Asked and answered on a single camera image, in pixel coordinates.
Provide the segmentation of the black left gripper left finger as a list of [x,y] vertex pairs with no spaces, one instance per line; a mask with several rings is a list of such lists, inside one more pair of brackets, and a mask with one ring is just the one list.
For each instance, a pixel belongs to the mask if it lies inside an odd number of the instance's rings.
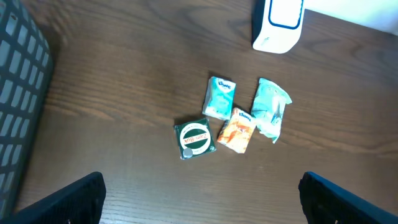
[[106,197],[100,172],[92,172],[1,220],[2,224],[98,224]]

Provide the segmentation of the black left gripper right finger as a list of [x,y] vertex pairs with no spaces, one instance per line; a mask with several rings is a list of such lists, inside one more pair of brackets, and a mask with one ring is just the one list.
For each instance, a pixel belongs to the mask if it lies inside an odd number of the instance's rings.
[[298,189],[309,223],[397,223],[393,215],[314,172],[306,172]]

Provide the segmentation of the orange tissue pack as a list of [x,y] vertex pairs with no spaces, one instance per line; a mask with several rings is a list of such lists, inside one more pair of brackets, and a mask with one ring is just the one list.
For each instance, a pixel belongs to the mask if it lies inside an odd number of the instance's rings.
[[244,154],[255,128],[256,124],[250,114],[233,108],[230,119],[225,122],[218,135],[217,142],[238,154]]

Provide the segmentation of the teal packet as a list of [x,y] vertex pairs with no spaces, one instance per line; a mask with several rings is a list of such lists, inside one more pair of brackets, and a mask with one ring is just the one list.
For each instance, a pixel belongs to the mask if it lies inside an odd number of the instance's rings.
[[272,139],[274,144],[281,133],[285,106],[291,103],[289,94],[279,85],[265,78],[259,79],[251,116],[259,132]]

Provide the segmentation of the black round-logo packet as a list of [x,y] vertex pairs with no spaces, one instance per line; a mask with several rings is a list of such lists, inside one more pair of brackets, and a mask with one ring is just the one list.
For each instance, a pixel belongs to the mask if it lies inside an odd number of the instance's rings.
[[216,151],[208,118],[201,118],[174,126],[181,160]]

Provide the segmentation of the green tissue pack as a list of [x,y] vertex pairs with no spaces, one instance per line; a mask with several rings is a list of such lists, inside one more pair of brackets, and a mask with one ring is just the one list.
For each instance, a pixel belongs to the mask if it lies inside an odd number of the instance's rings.
[[221,120],[231,117],[236,84],[219,77],[208,80],[202,113]]

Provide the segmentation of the dark grey plastic basket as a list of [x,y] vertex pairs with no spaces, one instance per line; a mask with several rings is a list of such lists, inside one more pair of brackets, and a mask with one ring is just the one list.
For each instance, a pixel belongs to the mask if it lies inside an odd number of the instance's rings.
[[14,210],[53,72],[49,43],[19,0],[1,0],[1,218]]

